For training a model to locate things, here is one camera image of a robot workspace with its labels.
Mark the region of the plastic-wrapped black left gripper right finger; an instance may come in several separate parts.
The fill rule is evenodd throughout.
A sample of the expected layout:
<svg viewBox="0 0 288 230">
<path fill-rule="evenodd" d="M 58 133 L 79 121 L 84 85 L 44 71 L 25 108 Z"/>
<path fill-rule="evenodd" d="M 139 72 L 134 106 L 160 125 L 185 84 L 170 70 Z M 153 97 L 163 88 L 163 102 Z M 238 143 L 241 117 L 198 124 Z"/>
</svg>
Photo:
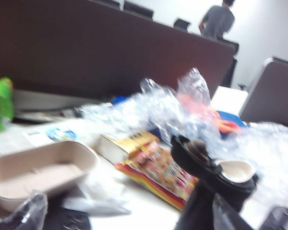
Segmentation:
<svg viewBox="0 0 288 230">
<path fill-rule="evenodd" d="M 288 208 L 274 207 L 264 222 L 264 230 L 288 230 Z"/>
</svg>

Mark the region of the plastic-wrapped black left gripper left finger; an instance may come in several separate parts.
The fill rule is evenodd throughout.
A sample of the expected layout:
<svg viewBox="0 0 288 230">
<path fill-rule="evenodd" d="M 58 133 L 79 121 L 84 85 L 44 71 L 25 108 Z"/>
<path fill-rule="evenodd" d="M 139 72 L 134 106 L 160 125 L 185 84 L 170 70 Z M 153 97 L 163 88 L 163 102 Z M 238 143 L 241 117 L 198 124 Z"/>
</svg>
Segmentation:
<svg viewBox="0 0 288 230">
<path fill-rule="evenodd" d="M 10 215 L 0 218 L 0 230 L 41 230 L 47 211 L 47 195 L 33 192 Z"/>
</svg>

